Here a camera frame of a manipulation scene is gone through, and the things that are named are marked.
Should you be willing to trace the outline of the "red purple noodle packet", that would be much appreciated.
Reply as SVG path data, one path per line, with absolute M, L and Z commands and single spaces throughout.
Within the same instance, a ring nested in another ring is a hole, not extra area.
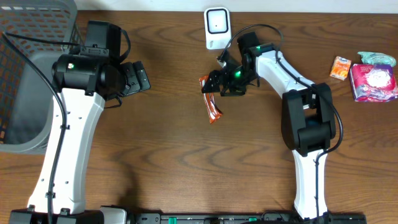
M 397 82 L 390 65 L 354 64 L 349 78 L 354 101 L 380 103 L 397 99 Z

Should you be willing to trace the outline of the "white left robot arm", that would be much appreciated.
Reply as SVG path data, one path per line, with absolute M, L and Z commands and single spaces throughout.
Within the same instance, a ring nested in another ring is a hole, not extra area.
M 26 208 L 13 210 L 11 223 L 133 222 L 127 209 L 86 208 L 85 176 L 96 125 L 108 100 L 122 100 L 150 88 L 142 62 L 128 62 L 117 25 L 89 21 L 83 45 L 72 44 L 52 65 L 46 85 L 53 116 L 40 177 Z

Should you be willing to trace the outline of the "orange snack bar wrapper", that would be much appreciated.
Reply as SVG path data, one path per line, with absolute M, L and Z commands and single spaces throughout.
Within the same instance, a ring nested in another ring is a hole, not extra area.
M 203 100 L 208 112 L 209 122 L 210 124 L 213 124 L 222 117 L 223 113 L 215 105 L 214 93 L 203 93 Z

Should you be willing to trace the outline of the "teal snack packet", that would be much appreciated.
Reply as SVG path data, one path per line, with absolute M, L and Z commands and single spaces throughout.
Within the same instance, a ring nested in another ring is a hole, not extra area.
M 392 67 L 396 66 L 397 61 L 394 57 L 379 53 L 379 52 L 358 52 L 361 56 L 361 61 L 364 64 L 370 65 L 390 65 Z

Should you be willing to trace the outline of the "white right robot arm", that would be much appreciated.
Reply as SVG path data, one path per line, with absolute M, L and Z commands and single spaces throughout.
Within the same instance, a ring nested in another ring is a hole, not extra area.
M 299 222 L 330 223 L 324 196 L 324 171 L 331 140 L 342 130 L 326 83 L 315 84 L 299 74 L 274 44 L 261 44 L 253 32 L 238 39 L 241 61 L 229 53 L 218 57 L 221 69 L 200 78 L 210 121 L 221 112 L 213 95 L 243 96 L 248 85 L 264 79 L 282 100 L 281 132 L 295 162 L 294 209 Z

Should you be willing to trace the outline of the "small orange yellow packet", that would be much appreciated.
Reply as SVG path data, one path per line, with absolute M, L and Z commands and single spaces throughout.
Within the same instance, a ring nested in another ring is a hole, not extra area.
M 345 80 L 351 67 L 351 60 L 336 56 L 331 67 L 330 76 L 339 80 Z

